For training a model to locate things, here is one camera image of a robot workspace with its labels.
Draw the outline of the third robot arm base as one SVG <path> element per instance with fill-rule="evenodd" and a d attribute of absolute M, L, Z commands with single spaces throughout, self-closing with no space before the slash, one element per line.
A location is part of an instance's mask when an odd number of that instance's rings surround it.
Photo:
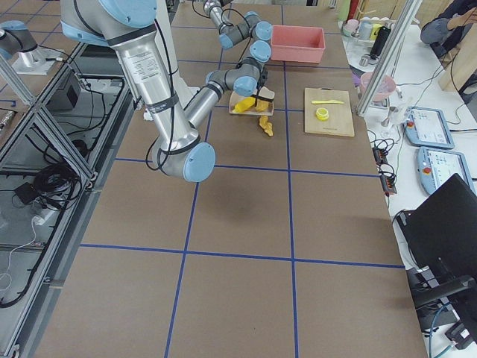
<path fill-rule="evenodd" d="M 10 60 L 15 54 L 19 59 L 12 67 L 20 75 L 47 75 L 55 62 L 63 61 L 55 49 L 40 48 L 24 22 L 2 22 L 1 56 Z"/>

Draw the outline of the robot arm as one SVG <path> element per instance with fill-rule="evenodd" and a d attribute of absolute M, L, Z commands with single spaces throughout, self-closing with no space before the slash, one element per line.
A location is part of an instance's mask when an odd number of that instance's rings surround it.
<path fill-rule="evenodd" d="M 273 25 L 266 22 L 261 16 L 249 11 L 245 15 L 238 13 L 241 19 L 238 23 L 233 23 L 228 17 L 228 12 L 233 12 L 233 8 L 226 9 L 231 1 L 198 1 L 201 3 L 202 14 L 210 19 L 218 30 L 218 37 L 223 49 L 231 49 L 244 40 L 261 40 L 270 42 Z"/>
<path fill-rule="evenodd" d="M 159 137 L 152 145 L 154 169 L 188 182 L 206 180 L 215 166 L 215 150 L 200 139 L 198 128 L 230 90 L 249 97 L 266 79 L 273 26 L 251 11 L 231 23 L 226 1 L 203 1 L 203 13 L 219 33 L 222 48 L 252 42 L 231 70 L 217 70 L 195 93 L 174 71 L 174 44 L 164 1 L 62 1 L 63 33 L 70 39 L 111 48 L 134 98 L 142 101 Z"/>

